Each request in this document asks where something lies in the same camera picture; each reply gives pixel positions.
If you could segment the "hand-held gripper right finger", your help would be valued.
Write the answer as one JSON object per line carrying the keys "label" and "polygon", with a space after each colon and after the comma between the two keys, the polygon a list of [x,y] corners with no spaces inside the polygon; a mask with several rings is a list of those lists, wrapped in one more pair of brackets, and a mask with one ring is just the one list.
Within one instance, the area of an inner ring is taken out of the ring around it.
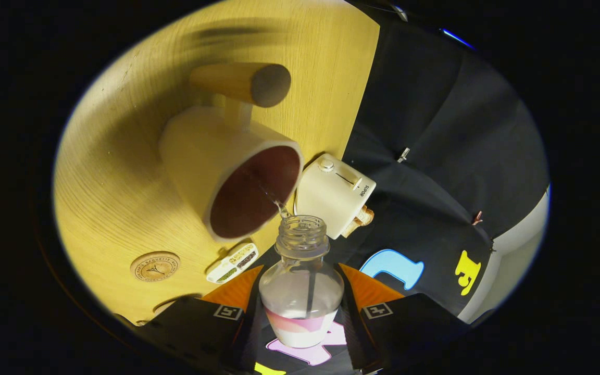
{"label": "hand-held gripper right finger", "polygon": [[341,310],[348,354],[356,373],[390,373],[467,332],[467,324],[430,297],[400,292],[355,268],[338,264],[344,280]]}

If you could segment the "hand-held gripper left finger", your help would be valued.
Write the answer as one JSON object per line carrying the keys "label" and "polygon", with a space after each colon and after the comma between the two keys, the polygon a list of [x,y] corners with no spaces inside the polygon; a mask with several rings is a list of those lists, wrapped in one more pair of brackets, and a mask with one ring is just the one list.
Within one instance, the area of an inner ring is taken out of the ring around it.
{"label": "hand-held gripper left finger", "polygon": [[198,373],[255,373],[264,313],[259,280],[265,266],[251,268],[203,297],[181,296],[157,316],[134,325],[119,322],[145,343]]}

